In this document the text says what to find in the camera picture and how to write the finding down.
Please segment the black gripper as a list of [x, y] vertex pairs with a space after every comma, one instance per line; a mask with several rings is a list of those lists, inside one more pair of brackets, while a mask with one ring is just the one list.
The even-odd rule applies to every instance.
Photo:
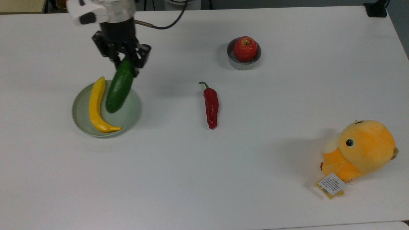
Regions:
[[109, 58], [114, 63], [115, 69], [121, 64], [119, 54], [130, 61], [133, 67], [133, 77], [139, 75], [149, 58], [151, 46], [140, 44], [136, 37], [134, 18], [123, 22], [100, 23], [100, 30], [97, 31], [92, 40], [103, 57]]

